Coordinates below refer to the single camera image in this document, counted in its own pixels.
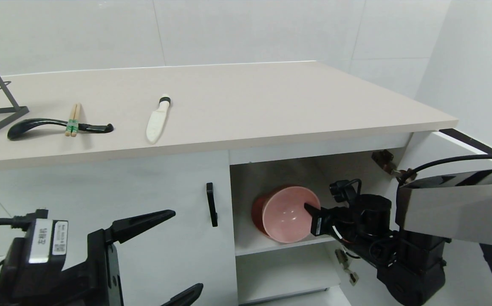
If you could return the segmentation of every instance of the white countertop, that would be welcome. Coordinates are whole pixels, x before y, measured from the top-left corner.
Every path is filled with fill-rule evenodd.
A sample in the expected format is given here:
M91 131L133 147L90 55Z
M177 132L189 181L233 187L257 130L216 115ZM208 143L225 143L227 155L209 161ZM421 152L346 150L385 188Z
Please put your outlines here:
M108 134L65 137L46 125L9 141L0 130L0 169L194 151L316 142L454 128L457 119L319 62L126 68L5 77L27 118L67 120ZM172 104L159 141L145 128L162 94ZM0 94L0 107L5 96Z

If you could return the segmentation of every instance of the knife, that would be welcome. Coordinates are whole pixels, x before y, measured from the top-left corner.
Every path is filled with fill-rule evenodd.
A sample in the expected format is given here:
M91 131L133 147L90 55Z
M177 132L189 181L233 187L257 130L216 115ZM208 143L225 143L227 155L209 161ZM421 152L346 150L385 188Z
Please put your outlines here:
M155 144L161 136L161 132L163 132L169 106L170 97L163 95L161 99L159 99L159 107L156 111L151 113L146 127L146 137L151 144Z

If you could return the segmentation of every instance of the door hinge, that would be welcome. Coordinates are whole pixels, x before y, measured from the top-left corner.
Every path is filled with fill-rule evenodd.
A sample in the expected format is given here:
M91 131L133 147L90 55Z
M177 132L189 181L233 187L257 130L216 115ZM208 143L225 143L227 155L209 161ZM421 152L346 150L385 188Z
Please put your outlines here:
M393 163L393 154L388 150L373 152L370 158L374 160L374 162L378 165L378 167L380 167L380 169L384 170L384 172L395 178L400 178L407 171L412 170L410 168L408 170L397 170L397 166ZM417 174L414 174L409 179L407 179L407 183L415 180L416 176Z
M348 274L351 285L355 286L357 281L359 281L359 275L357 275L357 273L349 269L350 261L348 259L346 252L343 251L342 249L336 249L335 256L337 256L337 260L339 261L339 264L341 264L344 272Z

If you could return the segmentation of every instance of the wooden chopsticks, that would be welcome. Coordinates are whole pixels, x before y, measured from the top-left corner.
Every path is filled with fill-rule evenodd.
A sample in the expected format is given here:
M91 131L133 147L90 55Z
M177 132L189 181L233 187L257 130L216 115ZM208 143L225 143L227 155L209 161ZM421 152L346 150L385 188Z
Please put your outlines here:
M67 128L65 129L65 136L76 137L76 134L78 133L79 111L81 108L82 105L80 103L73 105L71 116L69 116L69 122L67 123Z

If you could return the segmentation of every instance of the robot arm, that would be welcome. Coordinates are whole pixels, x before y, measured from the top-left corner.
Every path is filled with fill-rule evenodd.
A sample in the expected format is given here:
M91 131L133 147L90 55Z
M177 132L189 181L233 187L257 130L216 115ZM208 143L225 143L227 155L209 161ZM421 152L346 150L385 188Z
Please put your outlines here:
M48 219L47 210L0 219L0 225L26 231L24 238L13 240L2 262L0 306L123 306L118 250L114 243L123 244L174 215L172 210L138 215L90 233L87 259L63 271L67 221ZM189 306L202 290L203 284L197 283L163 306Z
M492 155L446 159L418 167L412 173L440 163ZM355 190L353 184L358 182ZM446 281L442 259L452 238L479 242L492 271L492 170L434 176L400 184L396 223L389 229L391 201L361 194L361 181L330 185L338 203L347 206L318 210L305 204L312 215L314 236L331 235L377 269L377 278L405 306L421 306Z

